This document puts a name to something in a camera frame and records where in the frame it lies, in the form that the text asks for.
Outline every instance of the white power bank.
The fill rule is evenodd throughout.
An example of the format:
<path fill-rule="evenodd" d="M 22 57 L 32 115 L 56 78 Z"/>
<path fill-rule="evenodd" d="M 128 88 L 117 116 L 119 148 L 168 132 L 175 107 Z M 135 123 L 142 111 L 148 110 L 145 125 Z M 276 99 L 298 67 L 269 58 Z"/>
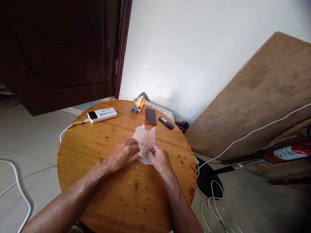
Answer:
<path fill-rule="evenodd" d="M 107 120 L 117 116 L 116 110 L 114 108 L 105 108 L 101 110 L 96 110 L 87 113 L 88 118 L 91 123 L 96 123 L 102 120 Z"/>

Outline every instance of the purple cloth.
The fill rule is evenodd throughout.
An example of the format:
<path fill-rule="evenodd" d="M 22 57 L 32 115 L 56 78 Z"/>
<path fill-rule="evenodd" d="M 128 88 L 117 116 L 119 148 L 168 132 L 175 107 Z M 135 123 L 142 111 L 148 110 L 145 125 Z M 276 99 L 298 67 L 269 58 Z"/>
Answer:
<path fill-rule="evenodd" d="M 180 130 L 182 131 L 182 133 L 184 134 L 186 132 L 186 130 L 189 128 L 189 124 L 188 122 L 178 122 L 177 123 L 178 128 L 180 128 Z"/>

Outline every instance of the remote control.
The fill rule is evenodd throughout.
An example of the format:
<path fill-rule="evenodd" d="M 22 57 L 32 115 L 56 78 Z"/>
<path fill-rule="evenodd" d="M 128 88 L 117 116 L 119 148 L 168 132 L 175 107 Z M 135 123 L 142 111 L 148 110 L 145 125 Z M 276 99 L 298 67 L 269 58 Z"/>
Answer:
<path fill-rule="evenodd" d="M 170 123 L 168 120 L 166 120 L 164 117 L 160 117 L 159 118 L 160 121 L 162 121 L 167 127 L 169 127 L 170 129 L 173 129 L 174 126 L 172 123 Z"/>

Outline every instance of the charging cable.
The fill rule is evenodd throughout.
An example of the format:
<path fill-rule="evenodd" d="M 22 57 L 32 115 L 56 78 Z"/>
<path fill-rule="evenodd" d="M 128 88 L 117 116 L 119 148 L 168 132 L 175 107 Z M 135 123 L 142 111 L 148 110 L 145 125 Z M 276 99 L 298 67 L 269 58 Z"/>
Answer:
<path fill-rule="evenodd" d="M 250 133 L 248 133 L 247 135 L 245 135 L 244 137 L 242 137 L 242 138 L 240 138 L 240 139 L 238 139 L 238 140 L 232 142 L 220 155 L 218 155 L 218 156 L 215 157 L 215 158 L 212 158 L 212 159 L 208 160 L 207 162 L 203 163 L 201 166 L 198 167 L 198 169 L 197 169 L 197 173 L 198 173 L 197 178 L 199 177 L 200 168 L 201 168 L 201 167 L 203 167 L 203 166 L 204 166 L 205 164 L 207 164 L 208 162 L 210 162 L 210 161 L 212 161 L 212 160 L 215 160 L 215 159 L 219 158 L 220 156 L 222 156 L 222 155 L 223 155 L 230 147 L 232 147 L 232 145 L 235 144 L 236 142 L 239 142 L 239 141 L 241 141 L 241 140 L 247 138 L 249 135 L 251 135 L 252 133 L 254 133 L 254 132 L 256 132 L 256 131 L 259 131 L 259 130 L 265 128 L 265 127 L 268 127 L 268 126 L 270 126 L 270 125 L 272 125 L 272 124 L 274 124 L 274 123 L 276 123 L 276 122 L 282 121 L 282 120 L 286 119 L 287 117 L 289 117 L 290 115 L 292 115 L 293 113 L 298 112 L 298 111 L 300 111 L 301 109 L 303 109 L 303 108 L 305 108 L 305 107 L 308 107 L 308 106 L 311 106 L 311 103 L 306 104 L 305 106 L 302 106 L 302 107 L 300 107 L 300 108 L 298 108 L 298 109 L 296 109 L 296 110 L 290 112 L 290 113 L 287 114 L 286 116 L 284 116 L 284 117 L 282 117 L 282 118 L 280 118 L 280 119 L 278 119 L 278 120 L 276 120 L 276 121 L 273 121 L 273 122 L 271 122 L 271 123 L 269 123 L 269 124 L 266 124 L 265 126 L 260 127 L 260 128 L 258 128 L 258 129 L 255 129 L 255 130 L 251 131 Z M 239 231 L 240 231 L 241 233 L 243 233 L 243 232 L 241 231 L 240 227 L 239 227 L 239 226 L 237 225 L 237 223 L 234 221 L 234 219 L 230 216 L 230 214 L 229 214 L 224 208 L 222 208 L 220 205 L 218 205 L 218 204 L 215 203 L 215 199 L 223 199 L 223 197 L 224 197 L 224 191 L 222 190 L 221 186 L 219 185 L 219 187 L 220 187 L 220 189 L 221 189 L 221 191 L 222 191 L 222 193 L 223 193 L 223 196 L 222 196 L 221 198 L 214 197 L 213 186 L 212 186 L 213 182 L 216 182 L 216 183 L 219 185 L 219 183 L 218 183 L 217 181 L 215 181 L 215 180 L 213 180 L 213 181 L 211 182 L 211 189 L 212 189 L 212 195 L 213 195 L 213 196 L 210 197 L 209 199 L 207 199 L 207 198 L 205 197 L 205 195 L 201 192 L 201 190 L 199 189 L 199 187 L 198 187 L 198 185 L 197 185 L 198 190 L 200 191 L 200 193 L 202 194 L 202 196 L 205 198 L 205 201 L 201 204 L 201 214 L 202 214 L 203 220 L 204 220 L 204 222 L 205 222 L 207 228 L 208 228 L 209 231 L 212 233 L 211 229 L 209 228 L 209 226 L 208 226 L 208 224 L 207 224 L 207 222 L 206 222 L 206 220 L 205 220 L 205 218 L 204 218 L 203 211 L 202 211 L 203 205 L 204 205 L 204 203 L 206 203 L 206 202 L 207 202 L 207 204 L 208 204 L 208 208 L 210 209 L 211 213 L 212 213 L 216 218 L 218 218 L 218 219 L 222 222 L 222 224 L 223 224 L 223 226 L 224 226 L 224 228 L 225 228 L 225 230 L 226 230 L 226 233 L 228 233 L 228 230 L 227 230 L 227 227 L 226 227 L 226 225 L 228 226 L 228 224 L 226 224 L 226 223 L 223 221 L 223 219 L 222 219 L 222 217 L 221 217 L 221 215 L 220 215 L 220 213 L 219 213 L 219 211 L 218 211 L 218 209 L 217 209 L 217 206 L 220 207 L 221 209 L 223 209 L 223 210 L 228 214 L 228 216 L 232 219 L 232 221 L 234 222 L 234 224 L 236 225 L 236 227 L 239 229 Z M 211 208 L 210 208 L 210 206 L 211 206 L 210 202 L 213 202 L 213 203 L 214 203 L 214 206 L 212 206 L 212 207 L 213 207 L 213 209 L 216 211 L 216 213 L 218 214 L 218 216 L 211 210 Z"/>
<path fill-rule="evenodd" d="M 14 161 L 14 160 L 3 158 L 3 157 L 0 157 L 0 160 L 9 163 L 13 167 L 14 173 L 15 173 L 15 177 L 16 177 L 17 186 L 19 188 L 20 193 L 22 194 L 23 198 L 25 199 L 25 201 L 26 201 L 26 203 L 28 205 L 28 213 L 26 215 L 26 218 L 25 218 L 22 226 L 19 228 L 19 230 L 17 232 L 17 233 L 21 233 L 22 230 L 24 229 L 26 223 L 28 222 L 31 214 L 32 214 L 34 203 L 33 203 L 33 200 L 30 197 L 30 195 L 29 195 L 29 193 L 28 193 L 28 191 L 27 191 L 27 189 L 25 187 L 25 184 L 23 182 L 22 172 L 20 170 L 19 164 L 16 161 Z"/>
<path fill-rule="evenodd" d="M 4 158 L 4 157 L 0 157 L 0 161 L 5 161 L 5 162 L 9 163 L 13 167 L 14 173 L 15 173 L 15 178 L 16 178 L 16 182 L 14 184 L 12 184 L 9 188 L 7 188 L 3 193 L 1 193 L 0 194 L 0 198 L 5 193 L 7 193 L 15 184 L 17 184 L 20 193 L 22 194 L 23 198 L 25 199 L 25 201 L 26 201 L 26 203 L 28 205 L 28 213 L 26 215 L 26 218 L 25 218 L 23 224 L 21 225 L 21 227 L 19 228 L 19 230 L 17 232 L 17 233 L 21 233 L 22 230 L 24 229 L 26 223 L 30 219 L 30 216 L 31 216 L 33 208 L 34 208 L 34 202 L 33 202 L 31 196 L 29 195 L 29 193 L 28 193 L 28 191 L 27 191 L 27 189 L 25 187 L 23 179 L 28 177 L 28 176 L 37 174 L 39 172 L 48 170 L 48 169 L 53 168 L 53 167 L 56 167 L 56 165 L 48 167 L 48 168 L 45 168 L 45 169 L 42 169 L 42 170 L 37 171 L 37 172 L 33 172 L 33 173 L 31 173 L 31 174 L 29 174 L 29 175 L 27 175 L 25 177 L 22 177 L 20 166 L 19 166 L 19 164 L 15 160 L 11 160 L 11 159 L 7 159 L 7 158 Z"/>
<path fill-rule="evenodd" d="M 78 121 L 78 122 L 74 122 L 74 123 L 72 123 L 70 126 L 68 126 L 61 134 L 60 134 L 60 136 L 59 136 L 59 140 L 62 142 L 62 134 L 67 130 L 67 129 L 69 129 L 72 125 L 74 125 L 74 124 L 76 124 L 76 123 L 86 123 L 86 122 L 89 122 L 90 121 L 90 119 L 85 119 L 84 121 Z"/>

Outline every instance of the brown door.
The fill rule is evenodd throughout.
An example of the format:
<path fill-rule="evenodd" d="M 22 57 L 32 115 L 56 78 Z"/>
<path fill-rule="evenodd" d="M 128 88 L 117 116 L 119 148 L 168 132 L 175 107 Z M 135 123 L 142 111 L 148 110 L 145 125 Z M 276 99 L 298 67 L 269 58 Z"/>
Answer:
<path fill-rule="evenodd" d="M 4 0 L 0 81 L 33 115 L 113 96 L 121 0 Z"/>

